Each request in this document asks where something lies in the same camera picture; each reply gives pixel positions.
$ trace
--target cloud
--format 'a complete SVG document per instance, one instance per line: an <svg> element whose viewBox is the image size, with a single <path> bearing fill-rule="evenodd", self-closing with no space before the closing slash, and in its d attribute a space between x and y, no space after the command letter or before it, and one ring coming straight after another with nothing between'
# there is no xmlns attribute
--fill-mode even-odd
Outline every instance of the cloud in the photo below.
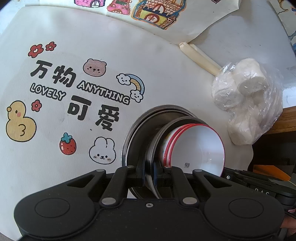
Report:
<svg viewBox="0 0 296 241"><path fill-rule="evenodd" d="M139 90L131 90L131 95L130 97L134 99L136 102L140 103L141 100L143 99L143 96L140 94Z"/></svg>
<svg viewBox="0 0 296 241"><path fill-rule="evenodd" d="M89 157L99 164L111 164L116 159L115 143L110 138L98 137L89 149Z"/></svg>
<svg viewBox="0 0 296 241"><path fill-rule="evenodd" d="M116 76L116 78L121 85L130 85L131 84L131 78L128 75L119 74Z"/></svg>

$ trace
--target screw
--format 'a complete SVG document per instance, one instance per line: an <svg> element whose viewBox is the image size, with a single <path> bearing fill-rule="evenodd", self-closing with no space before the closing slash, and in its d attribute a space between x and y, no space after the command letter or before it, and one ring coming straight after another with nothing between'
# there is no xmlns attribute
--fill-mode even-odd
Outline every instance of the screw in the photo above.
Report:
<svg viewBox="0 0 296 241"><path fill-rule="evenodd" d="M146 203L146 207L153 207L153 203Z"/></svg>
<svg viewBox="0 0 296 241"><path fill-rule="evenodd" d="M105 197L102 199L101 202L104 205L112 205L112 204L116 203L116 199L113 197Z"/></svg>
<svg viewBox="0 0 296 241"><path fill-rule="evenodd" d="M185 197L182 201L187 205L192 205L197 203L197 199L194 197Z"/></svg>

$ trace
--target person's hand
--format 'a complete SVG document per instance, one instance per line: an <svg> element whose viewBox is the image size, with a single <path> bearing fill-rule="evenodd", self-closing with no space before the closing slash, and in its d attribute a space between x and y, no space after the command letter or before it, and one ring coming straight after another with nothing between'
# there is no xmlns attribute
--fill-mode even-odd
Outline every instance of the person's hand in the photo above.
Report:
<svg viewBox="0 0 296 241"><path fill-rule="evenodd" d="M296 233L296 219L290 217L290 216L285 216L284 221L281 225L281 228L287 228L288 233L287 236L291 236L294 233Z"/></svg>

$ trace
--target cartoon rainbow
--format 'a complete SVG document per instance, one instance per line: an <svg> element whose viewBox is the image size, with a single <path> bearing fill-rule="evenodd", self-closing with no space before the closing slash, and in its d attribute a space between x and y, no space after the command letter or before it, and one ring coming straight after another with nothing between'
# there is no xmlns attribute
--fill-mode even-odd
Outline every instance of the cartoon rainbow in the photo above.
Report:
<svg viewBox="0 0 296 241"><path fill-rule="evenodd" d="M125 74L125 75L131 78L131 83L133 83L136 89L140 91L140 94L143 95L145 91L145 86L143 81L138 76L135 76L133 74Z"/></svg>

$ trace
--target clear plastic bag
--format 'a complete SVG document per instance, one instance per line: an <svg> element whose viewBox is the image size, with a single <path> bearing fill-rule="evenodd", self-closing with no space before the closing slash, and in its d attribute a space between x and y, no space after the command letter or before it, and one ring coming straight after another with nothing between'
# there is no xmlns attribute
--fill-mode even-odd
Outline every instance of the clear plastic bag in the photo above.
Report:
<svg viewBox="0 0 296 241"><path fill-rule="evenodd" d="M283 76L253 58L222 68L212 85L215 104L230 114L229 136L236 145L254 144L283 111Z"/></svg>

